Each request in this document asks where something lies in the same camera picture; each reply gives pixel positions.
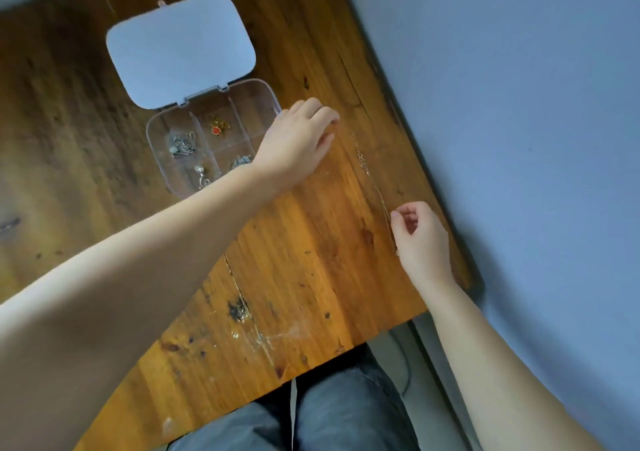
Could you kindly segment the clear plastic compartment box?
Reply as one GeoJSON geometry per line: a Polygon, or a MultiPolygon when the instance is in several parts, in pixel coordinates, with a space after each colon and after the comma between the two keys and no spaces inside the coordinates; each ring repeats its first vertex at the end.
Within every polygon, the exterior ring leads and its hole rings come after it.
{"type": "Polygon", "coordinates": [[[169,191],[185,199],[200,191],[194,166],[211,182],[237,156],[257,150],[281,112],[269,84],[250,78],[257,55],[231,0],[182,0],[126,19],[106,35],[108,54],[134,104],[153,111],[146,136],[169,191]],[[211,133],[219,117],[231,128],[211,133]],[[174,158],[176,133],[195,132],[200,151],[174,158]]]}

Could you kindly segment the cluster of silver charms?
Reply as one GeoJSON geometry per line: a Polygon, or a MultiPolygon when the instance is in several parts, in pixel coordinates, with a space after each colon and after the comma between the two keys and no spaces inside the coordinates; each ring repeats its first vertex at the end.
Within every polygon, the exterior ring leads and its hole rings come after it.
{"type": "Polygon", "coordinates": [[[174,158],[184,158],[196,154],[200,151],[196,133],[174,134],[170,139],[168,151],[174,158]]]}

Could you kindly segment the person's left hand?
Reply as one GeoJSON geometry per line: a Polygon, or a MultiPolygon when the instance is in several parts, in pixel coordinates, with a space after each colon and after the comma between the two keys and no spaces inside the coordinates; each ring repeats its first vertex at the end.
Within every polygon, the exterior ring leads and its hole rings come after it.
{"type": "Polygon", "coordinates": [[[310,134],[331,133],[331,125],[340,122],[338,111],[326,105],[313,118],[300,116],[305,100],[298,100],[276,116],[250,164],[252,172],[274,194],[295,187],[318,168],[320,163],[309,163],[310,134]]]}

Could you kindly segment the person's left forearm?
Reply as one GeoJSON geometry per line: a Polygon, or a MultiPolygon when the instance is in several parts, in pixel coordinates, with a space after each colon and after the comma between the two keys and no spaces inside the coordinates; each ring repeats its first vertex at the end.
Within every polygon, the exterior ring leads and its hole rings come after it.
{"type": "Polygon", "coordinates": [[[283,174],[241,166],[0,304],[0,451],[71,451],[283,174]]]}

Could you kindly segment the white drawstring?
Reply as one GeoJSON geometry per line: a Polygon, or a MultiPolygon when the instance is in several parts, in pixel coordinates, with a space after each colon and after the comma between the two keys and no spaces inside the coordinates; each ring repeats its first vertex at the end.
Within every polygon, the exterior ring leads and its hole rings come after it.
{"type": "Polygon", "coordinates": [[[289,417],[290,417],[290,424],[289,424],[289,431],[290,431],[290,439],[289,439],[289,448],[290,451],[296,451],[297,447],[296,447],[296,441],[295,441],[295,426],[296,426],[296,414],[297,414],[297,397],[298,397],[298,391],[297,391],[297,385],[296,385],[296,379],[292,379],[290,381],[290,398],[289,398],[289,417]]]}

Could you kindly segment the grey jeans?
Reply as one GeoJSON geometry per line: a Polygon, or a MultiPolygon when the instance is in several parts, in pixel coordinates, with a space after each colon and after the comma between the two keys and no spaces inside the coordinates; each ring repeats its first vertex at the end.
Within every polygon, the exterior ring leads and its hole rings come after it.
{"type": "Polygon", "coordinates": [[[420,451],[402,398],[368,344],[172,441],[166,451],[420,451]]]}

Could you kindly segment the person's right forearm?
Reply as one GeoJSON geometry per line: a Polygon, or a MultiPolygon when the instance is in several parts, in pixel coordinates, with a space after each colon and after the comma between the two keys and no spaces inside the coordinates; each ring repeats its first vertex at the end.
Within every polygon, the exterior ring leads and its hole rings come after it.
{"type": "Polygon", "coordinates": [[[483,451],[604,451],[452,277],[411,275],[435,323],[483,451]]]}

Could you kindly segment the person's right hand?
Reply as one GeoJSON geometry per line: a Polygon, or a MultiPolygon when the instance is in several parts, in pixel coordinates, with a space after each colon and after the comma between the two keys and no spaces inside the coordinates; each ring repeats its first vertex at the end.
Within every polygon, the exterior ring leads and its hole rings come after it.
{"type": "Polygon", "coordinates": [[[454,285],[449,235],[437,214],[423,201],[394,211],[403,215],[403,242],[396,252],[414,287],[427,292],[454,285]]]}

